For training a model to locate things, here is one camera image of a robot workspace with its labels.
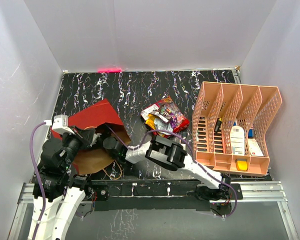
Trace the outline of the red brown paper bag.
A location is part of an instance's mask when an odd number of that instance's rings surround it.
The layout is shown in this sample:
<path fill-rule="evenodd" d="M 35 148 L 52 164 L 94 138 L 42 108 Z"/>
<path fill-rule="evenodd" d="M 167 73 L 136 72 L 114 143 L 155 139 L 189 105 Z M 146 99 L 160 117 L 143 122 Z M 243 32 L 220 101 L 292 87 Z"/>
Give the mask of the red brown paper bag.
<path fill-rule="evenodd" d="M 60 153 L 70 158 L 79 175 L 105 172 L 116 163 L 119 170 L 126 163 L 129 135 L 117 112 L 107 99 L 69 117 L 53 118 L 52 135 L 61 141 Z"/>

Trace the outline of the yellow snack packet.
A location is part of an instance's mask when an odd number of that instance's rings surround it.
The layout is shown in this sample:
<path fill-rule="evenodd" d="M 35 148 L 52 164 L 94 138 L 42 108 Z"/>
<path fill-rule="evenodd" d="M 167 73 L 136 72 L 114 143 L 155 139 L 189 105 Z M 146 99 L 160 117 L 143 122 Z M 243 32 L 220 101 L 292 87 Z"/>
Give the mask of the yellow snack packet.
<path fill-rule="evenodd" d="M 161 119 L 157 115 L 149 113 L 145 124 L 148 125 L 152 130 L 158 130 L 160 120 Z"/>

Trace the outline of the red cookie snack bag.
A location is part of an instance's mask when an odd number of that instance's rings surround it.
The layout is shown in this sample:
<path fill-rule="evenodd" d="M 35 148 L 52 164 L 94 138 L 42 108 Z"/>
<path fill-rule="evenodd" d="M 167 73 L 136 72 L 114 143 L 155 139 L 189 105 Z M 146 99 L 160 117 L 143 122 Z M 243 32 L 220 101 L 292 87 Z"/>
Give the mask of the red cookie snack bag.
<path fill-rule="evenodd" d="M 177 134 L 186 130 L 190 124 L 190 121 L 180 111 L 170 96 L 148 106 L 141 111 L 140 115 L 148 127 L 152 130 L 160 130 L 159 132 L 154 132 L 155 135 L 164 138 L 171 136 L 168 132 Z"/>

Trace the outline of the brown purple candy packet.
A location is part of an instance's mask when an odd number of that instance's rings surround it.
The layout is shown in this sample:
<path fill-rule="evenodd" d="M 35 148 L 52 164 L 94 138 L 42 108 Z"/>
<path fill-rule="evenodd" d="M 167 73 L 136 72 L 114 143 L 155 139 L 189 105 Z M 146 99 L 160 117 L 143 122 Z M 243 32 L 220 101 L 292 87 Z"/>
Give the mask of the brown purple candy packet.
<path fill-rule="evenodd" d="M 151 114 L 165 123 L 169 123 L 172 119 L 172 112 L 166 105 L 161 105 L 158 109 L 153 110 Z"/>

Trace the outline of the white wrapper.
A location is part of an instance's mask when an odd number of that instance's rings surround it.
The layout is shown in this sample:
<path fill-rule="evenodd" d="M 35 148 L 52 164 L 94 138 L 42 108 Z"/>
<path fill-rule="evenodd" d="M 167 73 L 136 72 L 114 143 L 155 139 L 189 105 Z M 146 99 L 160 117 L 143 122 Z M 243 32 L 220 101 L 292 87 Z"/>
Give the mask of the white wrapper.
<path fill-rule="evenodd" d="M 165 131 L 168 131 L 168 132 L 173 132 L 173 128 L 171 127 L 171 124 L 168 122 L 164 122 L 162 119 L 160 118 L 155 118 L 154 119 L 154 127 L 156 130 L 165 130 Z M 160 135 L 161 137 L 164 137 L 164 138 L 168 138 L 169 136 L 171 136 L 170 133 L 168 132 L 163 132 L 163 131 L 159 131 L 159 132 L 156 132 L 158 135 Z"/>

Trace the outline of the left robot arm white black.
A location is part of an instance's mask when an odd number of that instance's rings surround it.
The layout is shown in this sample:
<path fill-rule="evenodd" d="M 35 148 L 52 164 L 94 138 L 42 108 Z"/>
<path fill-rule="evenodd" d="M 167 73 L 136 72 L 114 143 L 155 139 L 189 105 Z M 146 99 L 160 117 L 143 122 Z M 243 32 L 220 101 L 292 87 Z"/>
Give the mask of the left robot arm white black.
<path fill-rule="evenodd" d="M 40 162 L 34 164 L 33 213 L 28 239 L 63 240 L 82 200 L 93 195 L 87 177 L 69 180 L 68 170 L 80 150 L 96 143 L 95 129 L 71 126 L 60 137 L 42 146 Z"/>

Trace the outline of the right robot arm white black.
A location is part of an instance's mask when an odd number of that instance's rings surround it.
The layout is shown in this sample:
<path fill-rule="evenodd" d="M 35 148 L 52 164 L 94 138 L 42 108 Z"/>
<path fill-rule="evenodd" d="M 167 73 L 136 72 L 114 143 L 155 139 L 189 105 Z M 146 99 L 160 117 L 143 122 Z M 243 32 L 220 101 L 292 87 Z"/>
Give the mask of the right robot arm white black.
<path fill-rule="evenodd" d="M 183 147 L 187 141 L 181 136 L 175 135 L 181 143 L 154 135 L 147 142 L 143 138 L 141 144 L 128 146 L 114 134 L 106 125 L 103 132 L 96 134 L 96 144 L 122 165 L 149 160 L 169 171 L 182 169 L 203 183 L 198 194 L 202 199 L 218 201 L 231 198 L 230 178 L 195 161 Z"/>

